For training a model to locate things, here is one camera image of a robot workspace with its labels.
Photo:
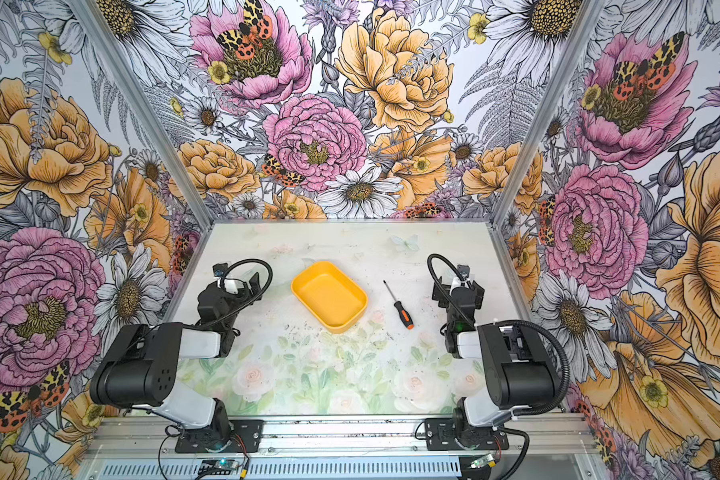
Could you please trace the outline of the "yellow plastic bin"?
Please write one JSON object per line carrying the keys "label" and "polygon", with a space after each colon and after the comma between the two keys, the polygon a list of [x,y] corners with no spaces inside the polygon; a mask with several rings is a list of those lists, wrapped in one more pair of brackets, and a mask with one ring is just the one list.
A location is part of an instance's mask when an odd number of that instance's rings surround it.
{"label": "yellow plastic bin", "polygon": [[332,334],[349,330],[368,305],[365,291],[329,261],[318,261],[298,274],[291,291]]}

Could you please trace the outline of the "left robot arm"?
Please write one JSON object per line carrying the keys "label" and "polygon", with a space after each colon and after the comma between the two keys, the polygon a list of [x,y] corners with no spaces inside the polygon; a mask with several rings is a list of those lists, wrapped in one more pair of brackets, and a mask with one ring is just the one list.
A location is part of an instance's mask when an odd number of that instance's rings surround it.
{"label": "left robot arm", "polygon": [[204,396],[178,379],[179,361],[224,359],[240,331],[238,315],[262,299],[273,269],[261,259],[216,264],[214,280],[198,295],[198,320],[123,327],[90,383],[94,403],[151,413],[171,422],[190,447],[243,451],[243,435],[224,402]]}

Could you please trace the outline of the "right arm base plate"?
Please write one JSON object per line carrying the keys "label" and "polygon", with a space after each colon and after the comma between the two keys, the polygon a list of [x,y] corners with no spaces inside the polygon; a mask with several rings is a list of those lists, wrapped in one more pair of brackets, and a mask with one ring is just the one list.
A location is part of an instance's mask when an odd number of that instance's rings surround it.
{"label": "right arm base plate", "polygon": [[429,451],[498,451],[509,447],[507,436],[492,427],[473,427],[453,418],[427,418],[424,441]]}

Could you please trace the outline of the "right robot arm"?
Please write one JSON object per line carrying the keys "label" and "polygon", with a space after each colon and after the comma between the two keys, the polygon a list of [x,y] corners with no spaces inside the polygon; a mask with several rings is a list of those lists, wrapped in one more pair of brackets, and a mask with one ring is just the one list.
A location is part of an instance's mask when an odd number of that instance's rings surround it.
{"label": "right robot arm", "polygon": [[475,362],[484,385],[461,395],[449,420],[424,422],[430,451],[505,448],[508,441],[500,431],[505,424],[550,411],[567,391],[570,367],[554,336],[524,320],[475,323],[483,294],[474,282],[434,280],[432,299],[446,312],[441,328],[446,351]]}

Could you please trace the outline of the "orange black screwdriver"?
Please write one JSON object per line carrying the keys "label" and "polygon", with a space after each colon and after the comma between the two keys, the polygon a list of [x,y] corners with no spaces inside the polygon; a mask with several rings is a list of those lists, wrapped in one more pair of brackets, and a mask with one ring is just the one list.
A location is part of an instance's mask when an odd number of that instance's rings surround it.
{"label": "orange black screwdriver", "polygon": [[409,312],[405,309],[402,302],[395,296],[395,294],[392,291],[388,282],[386,280],[384,280],[383,284],[393,300],[393,306],[394,306],[395,310],[397,311],[397,314],[398,314],[398,317],[399,317],[401,323],[404,325],[404,327],[406,329],[412,330],[414,328],[414,322],[413,322]]}

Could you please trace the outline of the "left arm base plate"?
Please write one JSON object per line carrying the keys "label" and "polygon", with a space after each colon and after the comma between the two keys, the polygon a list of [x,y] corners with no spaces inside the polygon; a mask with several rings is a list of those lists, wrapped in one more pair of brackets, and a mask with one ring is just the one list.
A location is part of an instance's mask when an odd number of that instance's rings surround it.
{"label": "left arm base plate", "polygon": [[221,432],[210,426],[181,434],[174,450],[179,454],[256,453],[263,436],[263,420],[230,420]]}

